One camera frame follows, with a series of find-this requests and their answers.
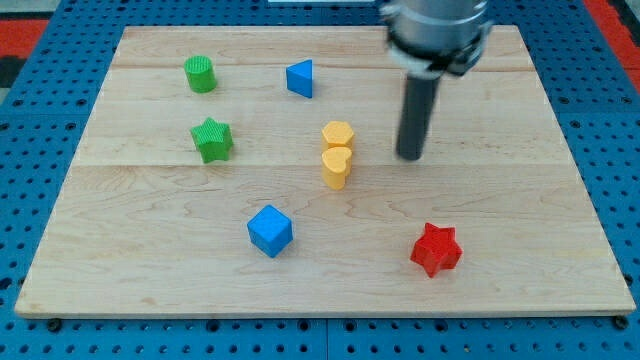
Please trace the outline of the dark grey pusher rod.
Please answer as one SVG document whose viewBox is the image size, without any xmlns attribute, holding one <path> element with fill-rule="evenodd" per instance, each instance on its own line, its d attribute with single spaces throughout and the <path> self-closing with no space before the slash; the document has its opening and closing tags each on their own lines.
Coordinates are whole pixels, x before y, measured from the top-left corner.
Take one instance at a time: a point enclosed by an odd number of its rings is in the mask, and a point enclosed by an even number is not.
<svg viewBox="0 0 640 360">
<path fill-rule="evenodd" d="M 438 85 L 438 78 L 407 75 L 396 138 L 396 154 L 404 160 L 416 161 L 422 156 Z"/>
</svg>

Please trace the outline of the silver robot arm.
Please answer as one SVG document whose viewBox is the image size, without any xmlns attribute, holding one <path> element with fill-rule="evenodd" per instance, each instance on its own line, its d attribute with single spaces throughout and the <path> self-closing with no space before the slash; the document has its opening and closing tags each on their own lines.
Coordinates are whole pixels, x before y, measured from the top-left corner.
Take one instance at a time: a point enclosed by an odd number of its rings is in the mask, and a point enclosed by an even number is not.
<svg viewBox="0 0 640 360">
<path fill-rule="evenodd" d="M 491 32 L 486 0 L 395 0 L 380 7 L 389 55 L 406 69 L 396 154 L 421 158 L 440 78 L 480 60 Z"/>
</svg>

